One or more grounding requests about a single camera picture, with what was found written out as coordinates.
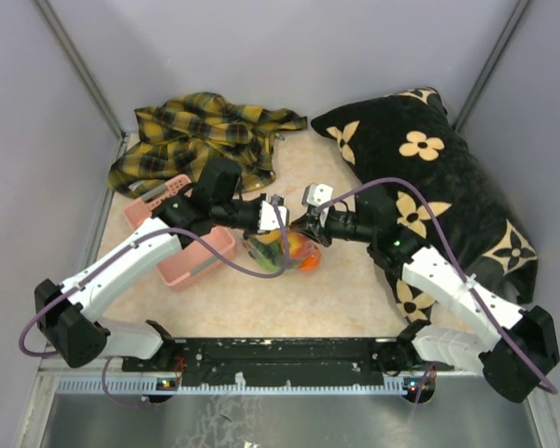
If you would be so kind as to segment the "yellow-orange toy peach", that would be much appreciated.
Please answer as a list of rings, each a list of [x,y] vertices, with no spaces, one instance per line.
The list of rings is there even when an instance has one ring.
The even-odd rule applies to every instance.
[[[304,259],[309,250],[309,240],[303,235],[290,231],[287,234],[288,254],[291,259]]]

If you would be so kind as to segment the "pink plastic basket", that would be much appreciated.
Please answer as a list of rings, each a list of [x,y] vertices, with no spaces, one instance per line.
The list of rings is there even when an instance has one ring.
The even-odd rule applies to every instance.
[[[129,226],[133,230],[139,228],[164,199],[176,195],[189,182],[190,179],[186,175],[177,175],[133,200],[122,212]],[[225,228],[214,227],[209,234],[203,236],[203,239],[227,259],[232,259],[236,254],[236,240]],[[201,244],[193,242],[179,253],[159,263],[156,269],[166,286],[180,291],[222,265],[223,262],[210,251]]]

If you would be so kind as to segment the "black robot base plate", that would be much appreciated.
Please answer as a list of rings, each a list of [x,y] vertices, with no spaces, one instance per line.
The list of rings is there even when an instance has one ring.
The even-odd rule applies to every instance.
[[[167,340],[151,359],[125,357],[125,372],[172,372],[184,386],[382,385],[386,376],[426,366],[396,338],[187,338]]]

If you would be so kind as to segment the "red toy cherry bunch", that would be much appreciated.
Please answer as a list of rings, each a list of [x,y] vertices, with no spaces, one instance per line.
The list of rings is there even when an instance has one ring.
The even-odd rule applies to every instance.
[[[277,272],[284,265],[285,254],[279,238],[262,241],[260,238],[250,237],[246,240],[246,248],[250,257],[267,272]]]

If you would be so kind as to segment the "clear orange-zipper zip bag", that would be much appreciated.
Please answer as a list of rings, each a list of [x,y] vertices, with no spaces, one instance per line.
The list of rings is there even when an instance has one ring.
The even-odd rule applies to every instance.
[[[295,224],[287,227],[289,271],[311,272],[321,261],[318,246],[309,238],[295,232]],[[242,233],[242,245],[249,257],[261,268],[274,273],[283,267],[286,260],[284,240],[280,230],[267,233]]]

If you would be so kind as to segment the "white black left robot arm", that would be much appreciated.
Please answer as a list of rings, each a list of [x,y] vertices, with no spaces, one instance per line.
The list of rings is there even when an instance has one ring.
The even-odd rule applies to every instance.
[[[247,233],[276,229],[267,195],[235,198],[240,179],[237,163],[209,161],[196,182],[162,200],[105,257],[60,284],[45,280],[35,288],[38,328],[69,367],[80,368],[99,357],[143,359],[158,371],[174,363],[175,347],[155,324],[106,321],[103,314],[147,271],[191,243],[211,252],[204,236],[215,226]]]

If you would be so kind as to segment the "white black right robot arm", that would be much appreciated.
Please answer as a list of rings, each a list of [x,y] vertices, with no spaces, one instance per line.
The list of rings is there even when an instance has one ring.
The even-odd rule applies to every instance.
[[[291,228],[329,246],[337,239],[367,244],[374,263],[456,315],[469,331],[416,318],[398,337],[399,361],[416,370],[437,362],[480,374],[503,398],[520,403],[536,388],[553,390],[547,375],[560,355],[552,316],[500,298],[462,273],[433,245],[397,222],[397,207],[375,186],[355,196],[355,208],[336,208],[332,189],[311,184],[305,214]]]

